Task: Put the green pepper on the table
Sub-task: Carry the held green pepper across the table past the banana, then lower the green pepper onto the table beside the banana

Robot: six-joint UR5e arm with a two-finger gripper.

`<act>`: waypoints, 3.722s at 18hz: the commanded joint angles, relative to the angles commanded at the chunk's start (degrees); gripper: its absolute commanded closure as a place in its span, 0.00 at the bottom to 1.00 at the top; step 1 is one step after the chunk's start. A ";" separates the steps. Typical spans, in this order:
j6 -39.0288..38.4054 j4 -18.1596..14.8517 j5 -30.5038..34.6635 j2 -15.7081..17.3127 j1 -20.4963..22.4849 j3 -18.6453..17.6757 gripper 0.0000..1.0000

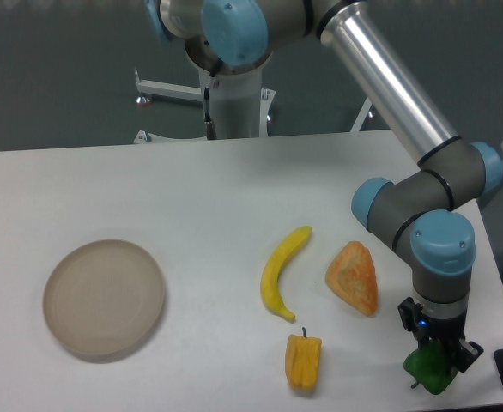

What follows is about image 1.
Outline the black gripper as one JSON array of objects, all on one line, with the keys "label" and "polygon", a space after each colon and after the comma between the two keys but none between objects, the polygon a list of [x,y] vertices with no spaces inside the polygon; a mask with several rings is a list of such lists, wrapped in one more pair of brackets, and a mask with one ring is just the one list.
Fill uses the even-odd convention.
[{"label": "black gripper", "polygon": [[416,341],[427,338],[456,343],[452,346],[452,364],[461,373],[483,354],[481,345],[466,341],[464,328],[467,317],[467,296],[451,303],[437,303],[415,295],[407,297],[397,307],[403,328]]}]

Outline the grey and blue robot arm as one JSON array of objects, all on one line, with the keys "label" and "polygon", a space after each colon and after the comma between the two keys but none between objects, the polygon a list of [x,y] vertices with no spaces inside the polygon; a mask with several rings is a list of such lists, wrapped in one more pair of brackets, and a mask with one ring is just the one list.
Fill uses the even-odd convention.
[{"label": "grey and blue robot arm", "polygon": [[242,84],[214,95],[214,83],[260,71],[271,53],[308,36],[347,67],[416,162],[416,174],[394,184],[369,179],[351,210],[370,233],[412,270],[414,293],[398,307],[420,348],[441,347],[450,371],[466,371],[482,354],[464,326],[475,234],[457,208],[496,187],[498,153],[467,143],[451,127],[367,14],[363,1],[147,1],[158,39],[182,39],[202,70],[201,104],[209,140],[260,134],[260,88]]}]

